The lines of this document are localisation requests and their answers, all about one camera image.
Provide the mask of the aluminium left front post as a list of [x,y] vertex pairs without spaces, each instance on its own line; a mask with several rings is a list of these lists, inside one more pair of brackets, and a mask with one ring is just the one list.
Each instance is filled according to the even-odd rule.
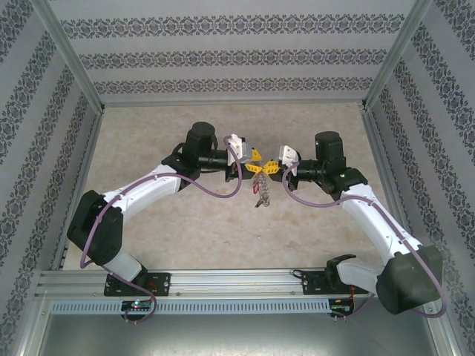
[[51,301],[46,295],[34,297],[15,356],[39,356],[50,317]]

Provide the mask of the circuit board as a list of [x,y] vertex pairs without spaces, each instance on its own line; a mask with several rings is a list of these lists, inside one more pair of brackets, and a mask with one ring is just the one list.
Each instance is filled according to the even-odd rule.
[[147,300],[123,301],[121,305],[122,312],[149,312],[152,303]]
[[354,311],[355,304],[353,299],[329,299],[329,303],[333,314],[349,315]]

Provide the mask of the aluminium right side rail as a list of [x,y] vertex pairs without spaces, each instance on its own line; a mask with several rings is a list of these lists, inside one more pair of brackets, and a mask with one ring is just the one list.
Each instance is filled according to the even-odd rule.
[[391,171],[390,162],[384,150],[384,145],[379,135],[379,131],[371,112],[364,108],[360,110],[364,129],[370,144],[371,151],[374,156],[376,168],[381,180],[381,186],[387,202],[387,210],[396,219],[399,225],[410,233],[410,224],[407,222],[402,201],[396,187],[393,172]]

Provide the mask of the aluminium mounting rail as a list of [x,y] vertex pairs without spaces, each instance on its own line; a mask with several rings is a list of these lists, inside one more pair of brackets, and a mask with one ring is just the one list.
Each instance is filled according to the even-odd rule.
[[[301,281],[290,268],[168,270],[170,299],[258,299],[300,297]],[[34,297],[48,299],[99,299],[104,296],[106,271],[43,271]]]

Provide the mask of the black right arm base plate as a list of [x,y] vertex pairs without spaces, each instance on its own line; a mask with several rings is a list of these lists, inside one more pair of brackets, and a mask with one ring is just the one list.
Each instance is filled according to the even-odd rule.
[[337,295],[337,294],[368,294],[368,291],[359,287],[342,283],[337,277],[328,277],[324,270],[304,271],[295,269],[292,275],[301,281],[304,295]]

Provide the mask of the aluminium right corner post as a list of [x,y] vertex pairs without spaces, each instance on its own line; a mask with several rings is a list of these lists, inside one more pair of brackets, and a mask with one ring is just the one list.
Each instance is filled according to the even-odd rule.
[[360,113],[366,113],[378,99],[379,93],[383,90],[387,80],[389,79],[394,67],[402,57],[405,48],[410,42],[410,38],[419,26],[419,23],[428,11],[433,0],[415,0],[408,15],[406,16],[400,31],[398,32],[392,46],[382,62],[366,96],[362,99],[358,106]]

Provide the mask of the left circuit board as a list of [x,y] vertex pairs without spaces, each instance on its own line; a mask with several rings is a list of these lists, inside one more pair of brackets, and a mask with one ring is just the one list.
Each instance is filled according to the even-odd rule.
[[149,312],[152,303],[147,300],[123,301],[121,305],[122,312]]

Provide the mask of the aluminium back frame rail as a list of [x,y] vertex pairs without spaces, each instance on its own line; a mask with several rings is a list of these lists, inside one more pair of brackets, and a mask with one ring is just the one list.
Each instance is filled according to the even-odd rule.
[[168,100],[168,101],[121,101],[106,102],[104,108],[138,108],[138,107],[168,107],[168,106],[220,106],[220,105],[310,105],[310,104],[347,104],[356,103],[363,106],[363,99],[195,99],[195,100]]

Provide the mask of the metal keyring holder with rings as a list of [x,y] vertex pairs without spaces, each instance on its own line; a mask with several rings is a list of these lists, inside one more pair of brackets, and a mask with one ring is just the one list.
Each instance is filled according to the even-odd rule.
[[255,178],[253,179],[253,185],[255,183],[259,184],[259,192],[257,193],[258,199],[264,199],[264,200],[269,200],[269,187],[267,184],[267,179],[266,175],[264,173],[259,173],[255,175]]

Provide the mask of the steel sheet panel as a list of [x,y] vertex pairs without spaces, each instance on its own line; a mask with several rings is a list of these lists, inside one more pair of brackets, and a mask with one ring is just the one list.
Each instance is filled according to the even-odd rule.
[[325,314],[54,315],[39,356],[459,356],[418,317]]

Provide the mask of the aluminium corner post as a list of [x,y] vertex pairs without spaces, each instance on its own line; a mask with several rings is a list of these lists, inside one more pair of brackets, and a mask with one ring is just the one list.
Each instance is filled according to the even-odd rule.
[[55,42],[65,63],[71,69],[72,74],[79,83],[82,92],[96,113],[102,113],[104,104],[90,79],[79,55],[73,48],[60,20],[57,18],[48,0],[30,0],[33,9],[37,12],[42,24]]
[[405,48],[410,42],[410,38],[419,26],[419,23],[428,11],[433,0],[415,0],[408,15],[406,16],[400,31],[398,32],[392,46],[382,62],[366,96],[362,99],[358,106],[360,113],[366,113],[378,99],[379,93],[383,90],[387,80],[389,79],[394,67],[402,57]]

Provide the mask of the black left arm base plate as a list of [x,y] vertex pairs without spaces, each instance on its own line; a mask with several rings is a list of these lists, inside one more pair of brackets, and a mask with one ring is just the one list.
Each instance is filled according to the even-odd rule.
[[[169,293],[171,275],[157,272],[142,273],[133,280],[133,283],[147,289],[156,297],[165,297]],[[105,280],[104,295],[106,297],[133,297],[146,296],[146,293],[108,275]]]

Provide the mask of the aluminium right front post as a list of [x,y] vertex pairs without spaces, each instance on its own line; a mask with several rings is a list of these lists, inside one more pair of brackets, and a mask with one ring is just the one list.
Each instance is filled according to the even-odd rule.
[[435,346],[436,356],[462,356],[447,314],[438,318],[428,318],[427,324]]

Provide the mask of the right circuit board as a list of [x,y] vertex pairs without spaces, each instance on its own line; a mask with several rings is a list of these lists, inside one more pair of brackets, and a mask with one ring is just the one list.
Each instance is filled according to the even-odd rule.
[[354,311],[355,304],[353,299],[329,299],[329,303],[333,314],[349,315]]

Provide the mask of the aluminium left side rail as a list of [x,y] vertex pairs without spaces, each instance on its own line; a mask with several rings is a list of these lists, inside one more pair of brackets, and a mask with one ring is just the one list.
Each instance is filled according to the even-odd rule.
[[88,139],[86,141],[87,145],[85,146],[85,150],[83,151],[82,157],[79,161],[79,170],[77,171],[77,175],[75,176],[76,181],[74,190],[72,192],[70,202],[68,203],[68,209],[62,221],[62,225],[59,231],[59,239],[57,241],[55,250],[53,251],[53,259],[51,260],[50,266],[48,268],[50,271],[58,271],[63,269],[65,257],[68,254],[68,249],[70,245],[67,236],[68,228],[73,219],[79,201],[81,200],[82,192],[85,188],[85,183],[88,178],[88,173],[90,170],[94,151],[96,148],[96,143],[103,121],[104,111],[105,110],[102,110],[95,116],[94,122],[91,125],[91,129],[88,134]]

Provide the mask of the aluminium left corner post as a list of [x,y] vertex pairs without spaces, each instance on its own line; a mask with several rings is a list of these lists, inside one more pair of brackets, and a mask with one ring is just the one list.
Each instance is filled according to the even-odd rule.
[[42,24],[55,42],[65,63],[71,69],[72,74],[79,83],[82,92],[96,113],[102,113],[104,104],[90,79],[79,55],[73,48],[60,20],[57,18],[48,0],[30,0],[33,9],[37,12]]

